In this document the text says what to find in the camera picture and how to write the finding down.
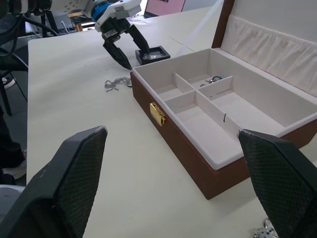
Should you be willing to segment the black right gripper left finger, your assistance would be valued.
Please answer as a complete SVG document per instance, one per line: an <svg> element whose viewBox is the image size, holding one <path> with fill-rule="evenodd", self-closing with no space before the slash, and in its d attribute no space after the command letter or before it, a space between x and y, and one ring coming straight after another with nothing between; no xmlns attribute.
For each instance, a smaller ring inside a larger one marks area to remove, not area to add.
<svg viewBox="0 0 317 238"><path fill-rule="evenodd" d="M107 128L63 141L26 186L0 187L3 238L81 238L99 186Z"/></svg>

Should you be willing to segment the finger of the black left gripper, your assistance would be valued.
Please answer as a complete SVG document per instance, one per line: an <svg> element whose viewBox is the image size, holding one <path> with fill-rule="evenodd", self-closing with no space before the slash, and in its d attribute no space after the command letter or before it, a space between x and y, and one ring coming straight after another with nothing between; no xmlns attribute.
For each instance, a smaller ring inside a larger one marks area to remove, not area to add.
<svg viewBox="0 0 317 238"><path fill-rule="evenodd" d="M119 65L121 65L127 70L132 70L132 66L128 58L123 53L123 51L120 48L118 48L114 43L104 42L103 47Z"/></svg>
<svg viewBox="0 0 317 238"><path fill-rule="evenodd" d="M138 46L140 50L146 53L150 51L147 40L144 38L142 33L138 30L138 28L135 25L131 25L127 29L127 34L129 34L132 37L134 43Z"/></svg>

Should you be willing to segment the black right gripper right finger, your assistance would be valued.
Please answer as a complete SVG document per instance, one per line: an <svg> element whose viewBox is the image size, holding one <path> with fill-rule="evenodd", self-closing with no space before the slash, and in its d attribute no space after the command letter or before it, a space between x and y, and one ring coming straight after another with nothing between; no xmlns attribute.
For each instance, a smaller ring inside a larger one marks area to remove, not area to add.
<svg viewBox="0 0 317 238"><path fill-rule="evenodd" d="M277 236L317 236L317 168L290 141L238 132L255 194Z"/></svg>

